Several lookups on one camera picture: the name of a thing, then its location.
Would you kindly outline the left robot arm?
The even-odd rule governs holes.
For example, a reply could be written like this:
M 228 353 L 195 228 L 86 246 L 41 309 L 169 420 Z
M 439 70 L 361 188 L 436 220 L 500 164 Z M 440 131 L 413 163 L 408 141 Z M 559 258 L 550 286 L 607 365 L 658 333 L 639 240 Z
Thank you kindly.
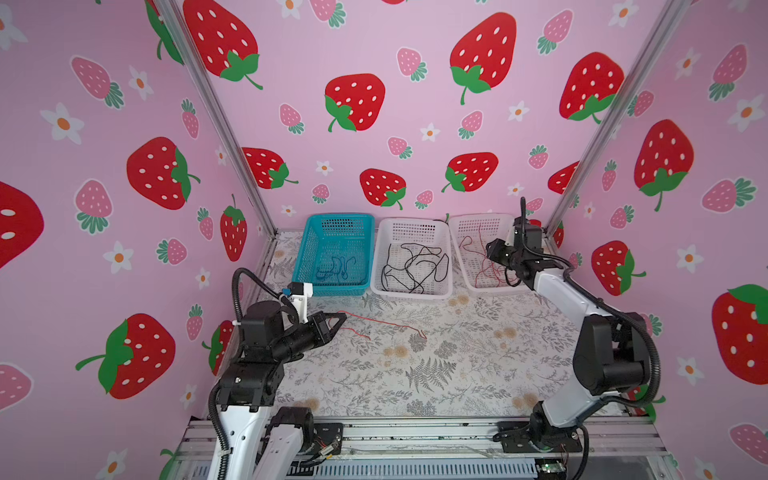
M 238 268 L 232 285 L 238 345 L 207 401 L 216 439 L 209 476 L 283 479 L 317 467 L 337 452 L 340 437 L 324 440 L 310 408 L 276 407 L 275 401 L 286 364 L 329 344 L 347 316 L 309 313 L 309 283 L 277 292 Z

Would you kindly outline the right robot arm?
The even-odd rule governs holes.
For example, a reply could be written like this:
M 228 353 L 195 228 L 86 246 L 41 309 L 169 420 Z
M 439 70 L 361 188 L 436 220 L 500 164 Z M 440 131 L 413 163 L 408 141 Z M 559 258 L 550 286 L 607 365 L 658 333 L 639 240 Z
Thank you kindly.
M 659 389 L 661 361 L 643 319 L 609 306 L 572 277 L 574 266 L 543 250 L 543 230 L 527 218 L 520 201 L 505 240 L 486 245 L 489 260 L 513 271 L 521 284 L 548 299 L 579 328 L 572 359 L 573 374 L 552 397 L 533 407 L 525 427 L 500 428 L 496 442 L 555 449 L 577 435 L 584 422 L 610 403 L 640 408 Z

